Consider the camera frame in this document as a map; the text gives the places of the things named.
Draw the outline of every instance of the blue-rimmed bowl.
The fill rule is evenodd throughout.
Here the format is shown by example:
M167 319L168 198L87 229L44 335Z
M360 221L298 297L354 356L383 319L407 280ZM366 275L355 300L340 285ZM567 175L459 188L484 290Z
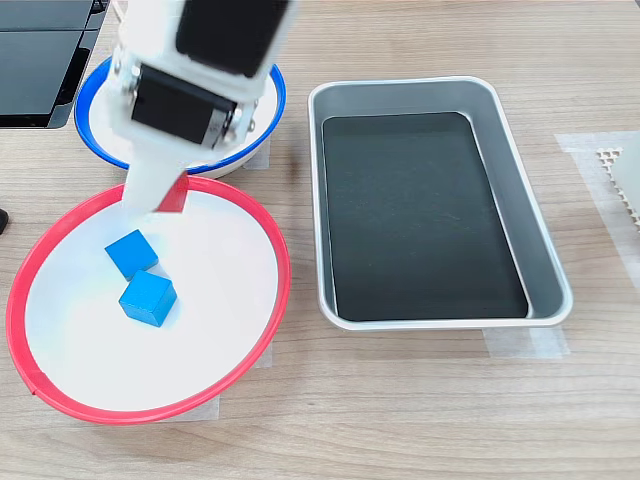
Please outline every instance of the blue-rimmed bowl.
M129 163L125 158L123 158L123 155L114 153L114 149L108 144L109 141L105 140L108 138L108 135L105 137L104 132L92 130L92 105L94 104L96 95L100 91L100 87L102 87L107 79L110 66L111 58L105 60L98 68L96 68L91 75L89 75L80 89L75 108L76 128L78 129L78 133L84 143L93 151L93 153L117 167L128 169ZM269 81L272 82L273 87L275 87L275 102L274 99L268 99L268 102L263 102L261 100L258 108L261 108L261 105L266 103L273 103L269 111L269 114L273 112L271 121L256 122L256 130L247 136L247 141L244 144L230 150L228 155L216 163L198 164L194 162L194 164L187 169L188 173L196 174L208 172L208 176L220 177L237 169L257 153L259 147L269 138L280 122L287 100L284 78L276 65L271 69Z

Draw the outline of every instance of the blue wooden block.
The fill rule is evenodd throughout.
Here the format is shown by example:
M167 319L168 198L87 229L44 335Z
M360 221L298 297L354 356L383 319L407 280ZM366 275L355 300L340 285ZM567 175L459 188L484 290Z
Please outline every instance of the blue wooden block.
M140 230L122 237L105 250L127 280L131 280L138 270L148 270L158 263L158 255Z
M161 327L177 298L171 280L138 270L120 297L128 317Z

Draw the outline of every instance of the wood grain surface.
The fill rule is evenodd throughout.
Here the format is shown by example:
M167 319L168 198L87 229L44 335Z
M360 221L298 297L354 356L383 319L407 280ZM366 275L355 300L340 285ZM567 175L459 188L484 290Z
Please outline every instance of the wood grain surface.
M225 181L264 204L294 285L274 366L211 422L104 427L29 395L0 342L3 479L640 478L640 297L554 134L640 130L640 8L620 1L302 0L271 168ZM92 57L109 54L111 14ZM490 357L482 332L353 334L316 303L306 100L334 80L491 82L574 288L562 360ZM123 171L62 130L0 131L0 307L35 241Z

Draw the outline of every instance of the white robotic arm link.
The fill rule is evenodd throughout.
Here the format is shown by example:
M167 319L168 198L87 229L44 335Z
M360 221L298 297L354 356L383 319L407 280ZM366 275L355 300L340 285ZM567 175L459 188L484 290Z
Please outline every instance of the white robotic arm link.
M131 140L123 202L155 210L187 165L242 143L296 0L130 0L105 87Z

